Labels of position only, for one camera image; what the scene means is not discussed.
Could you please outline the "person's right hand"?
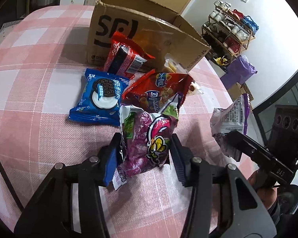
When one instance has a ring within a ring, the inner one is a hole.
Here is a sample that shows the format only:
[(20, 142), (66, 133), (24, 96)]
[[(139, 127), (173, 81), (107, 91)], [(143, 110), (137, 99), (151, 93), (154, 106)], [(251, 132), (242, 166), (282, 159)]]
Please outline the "person's right hand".
[[(258, 171), (254, 171), (252, 175), (248, 178), (249, 183), (252, 187), (255, 186), (257, 182)], [(277, 201), (277, 188), (260, 188), (257, 190), (257, 195), (262, 201), (263, 205), (267, 210), (273, 207), (275, 202)]]

